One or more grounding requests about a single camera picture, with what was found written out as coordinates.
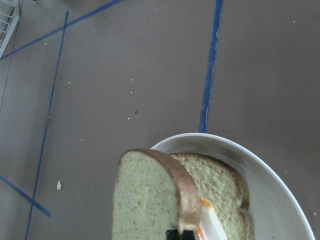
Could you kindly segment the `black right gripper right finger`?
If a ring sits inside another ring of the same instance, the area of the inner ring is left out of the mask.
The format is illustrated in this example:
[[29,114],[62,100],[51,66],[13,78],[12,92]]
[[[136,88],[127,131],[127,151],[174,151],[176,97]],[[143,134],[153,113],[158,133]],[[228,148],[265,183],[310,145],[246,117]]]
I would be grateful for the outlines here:
[[195,240],[195,233],[193,230],[184,230],[181,236],[182,240]]

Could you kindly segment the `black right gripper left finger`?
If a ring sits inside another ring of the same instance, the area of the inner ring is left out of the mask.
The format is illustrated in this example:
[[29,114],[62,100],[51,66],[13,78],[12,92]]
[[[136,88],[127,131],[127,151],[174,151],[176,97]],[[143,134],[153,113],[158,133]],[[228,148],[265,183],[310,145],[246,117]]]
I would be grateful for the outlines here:
[[169,229],[165,233],[166,240],[179,240],[180,235],[177,229]]

